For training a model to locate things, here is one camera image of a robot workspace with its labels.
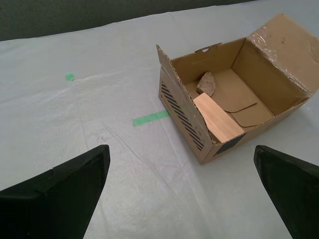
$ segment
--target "white paper sheet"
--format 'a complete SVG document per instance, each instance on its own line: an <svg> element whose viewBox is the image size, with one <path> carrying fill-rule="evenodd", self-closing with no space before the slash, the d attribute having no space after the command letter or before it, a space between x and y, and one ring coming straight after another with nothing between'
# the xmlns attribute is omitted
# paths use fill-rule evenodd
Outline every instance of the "white paper sheet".
<svg viewBox="0 0 319 239"><path fill-rule="evenodd" d="M264 144L319 165L318 93L204 166L171 118L132 120L164 109L156 44L182 56L247 36L280 12L319 36L318 9L317 0L261 0L0 42L0 190L108 144L111 167L85 239L290 239L253 154Z"/></svg>

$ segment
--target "small green tape piece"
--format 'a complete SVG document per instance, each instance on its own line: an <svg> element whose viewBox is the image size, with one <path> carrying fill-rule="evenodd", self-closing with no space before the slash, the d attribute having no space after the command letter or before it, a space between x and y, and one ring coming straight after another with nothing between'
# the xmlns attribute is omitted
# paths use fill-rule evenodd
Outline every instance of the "small green tape piece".
<svg viewBox="0 0 319 239"><path fill-rule="evenodd" d="M74 80L74 75L73 75L73 73L66 73L65 79L66 79L67 81L73 81L73 80Z"/></svg>
<svg viewBox="0 0 319 239"><path fill-rule="evenodd" d="M145 123L149 123L152 121L156 121L159 120L161 118L167 117L169 116L169 113L167 111L160 111L154 114L150 114L148 116L143 116L143 117L139 117L137 119L133 120L133 125L134 127L145 124Z"/></svg>

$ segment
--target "cardboard box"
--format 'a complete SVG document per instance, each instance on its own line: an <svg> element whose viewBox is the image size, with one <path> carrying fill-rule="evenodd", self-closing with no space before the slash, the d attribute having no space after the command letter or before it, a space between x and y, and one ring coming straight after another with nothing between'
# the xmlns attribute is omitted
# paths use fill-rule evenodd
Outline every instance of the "cardboard box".
<svg viewBox="0 0 319 239"><path fill-rule="evenodd" d="M159 98L200 163L207 163L277 124L319 87L319 40L280 14L246 38L218 43L173 60L158 48ZM219 142L193 99L206 72L213 100L244 130Z"/></svg>

